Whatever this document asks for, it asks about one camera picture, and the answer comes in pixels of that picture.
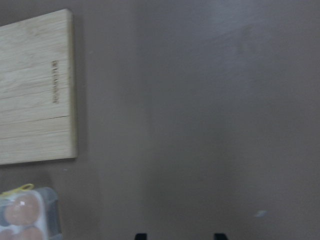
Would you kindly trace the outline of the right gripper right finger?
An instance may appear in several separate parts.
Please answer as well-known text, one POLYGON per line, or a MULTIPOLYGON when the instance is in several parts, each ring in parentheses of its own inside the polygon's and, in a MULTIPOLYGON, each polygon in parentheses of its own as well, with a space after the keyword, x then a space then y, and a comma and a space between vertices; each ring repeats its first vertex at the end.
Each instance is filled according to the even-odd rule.
POLYGON ((213 235, 214 240, 229 240, 225 233, 215 233, 213 235))

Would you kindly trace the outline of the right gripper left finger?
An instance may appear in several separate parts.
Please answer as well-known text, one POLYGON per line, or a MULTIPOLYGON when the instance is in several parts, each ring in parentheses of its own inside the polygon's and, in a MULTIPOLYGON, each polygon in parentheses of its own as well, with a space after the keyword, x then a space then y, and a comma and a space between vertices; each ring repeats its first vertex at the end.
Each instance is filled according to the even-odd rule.
POLYGON ((134 240, 147 240, 147 233, 137 233, 134 240))

